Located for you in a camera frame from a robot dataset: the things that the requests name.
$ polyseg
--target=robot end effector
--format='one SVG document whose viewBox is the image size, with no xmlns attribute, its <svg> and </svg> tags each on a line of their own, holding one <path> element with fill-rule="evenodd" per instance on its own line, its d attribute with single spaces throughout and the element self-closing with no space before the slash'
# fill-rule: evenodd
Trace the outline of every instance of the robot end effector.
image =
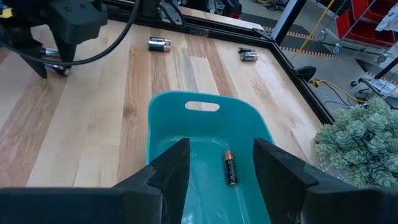
<svg viewBox="0 0 398 224">
<path fill-rule="evenodd" d="M 59 56 L 72 62 L 76 46 L 98 37 L 107 24 L 106 7 L 101 0 L 3 0 L 12 16 L 0 19 L 0 40 L 26 55 L 42 57 L 42 44 L 33 39 L 30 28 L 47 24 L 52 31 Z M 42 78 L 47 77 L 44 63 L 22 57 Z M 70 66 L 60 67 L 63 72 Z"/>
</svg>

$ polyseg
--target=wood grain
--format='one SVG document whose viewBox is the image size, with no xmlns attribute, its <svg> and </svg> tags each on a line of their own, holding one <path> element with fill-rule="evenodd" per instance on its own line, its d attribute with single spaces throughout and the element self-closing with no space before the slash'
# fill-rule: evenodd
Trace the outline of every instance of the wood grain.
<svg viewBox="0 0 398 224">
<path fill-rule="evenodd" d="M 102 51 L 123 27 L 109 21 L 97 39 L 79 46 L 76 59 Z M 34 32 L 53 45 L 48 28 Z M 172 51 L 148 51 L 152 35 L 172 39 Z M 319 120 L 269 50 L 251 47 L 259 60 L 241 62 L 238 47 L 251 46 L 134 25 L 107 57 L 73 67 L 67 79 L 48 80 L 17 55 L 5 54 L 0 63 L 0 187 L 110 187 L 129 177 L 145 166 L 150 99 L 167 90 L 247 101 L 279 147 L 313 163 Z"/>
</svg>

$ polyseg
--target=black vertical post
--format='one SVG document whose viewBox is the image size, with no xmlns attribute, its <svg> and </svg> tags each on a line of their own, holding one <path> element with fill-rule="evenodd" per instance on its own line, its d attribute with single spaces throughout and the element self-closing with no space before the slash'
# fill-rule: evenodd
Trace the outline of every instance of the black vertical post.
<svg viewBox="0 0 398 224">
<path fill-rule="evenodd" d="M 293 25 L 300 11 L 303 9 L 304 4 L 307 0 L 290 0 L 278 20 L 274 30 L 272 31 L 272 38 L 276 41 L 278 45 L 285 38 L 290 27 Z"/>
<path fill-rule="evenodd" d="M 394 68 L 394 66 L 396 66 L 397 64 L 398 64 L 398 57 L 395 58 L 389 65 L 387 65 L 385 69 L 383 69 L 380 73 L 378 73 L 374 78 L 383 77 L 385 74 L 387 74 L 387 72 L 390 72 L 390 70 Z"/>
</svg>

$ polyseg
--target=red storage bin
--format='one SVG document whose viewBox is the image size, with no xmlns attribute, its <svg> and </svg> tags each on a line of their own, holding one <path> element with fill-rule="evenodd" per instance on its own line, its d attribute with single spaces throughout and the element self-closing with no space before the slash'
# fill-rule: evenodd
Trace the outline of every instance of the red storage bin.
<svg viewBox="0 0 398 224">
<path fill-rule="evenodd" d="M 337 18 L 336 24 L 338 37 L 342 39 L 349 31 L 349 28 L 354 24 L 353 12 L 347 10 Z M 374 40 L 376 39 L 374 31 L 375 27 L 369 25 L 370 23 L 368 22 L 359 21 L 346 35 L 346 38 L 374 44 Z"/>
<path fill-rule="evenodd" d="M 358 20 L 372 2 L 373 0 L 352 0 L 354 19 Z M 364 17 L 376 22 L 381 22 L 394 4 L 393 1 L 376 0 L 372 7 L 365 13 Z"/>
</svg>

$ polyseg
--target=succulent plant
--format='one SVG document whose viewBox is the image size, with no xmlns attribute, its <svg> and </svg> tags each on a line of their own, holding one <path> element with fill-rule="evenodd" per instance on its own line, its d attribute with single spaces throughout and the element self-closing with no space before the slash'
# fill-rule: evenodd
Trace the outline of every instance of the succulent plant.
<svg viewBox="0 0 398 224">
<path fill-rule="evenodd" d="M 338 110 L 316 135 L 314 151 L 357 187 L 398 187 L 398 111 L 374 98 L 368 107 Z"/>
</svg>

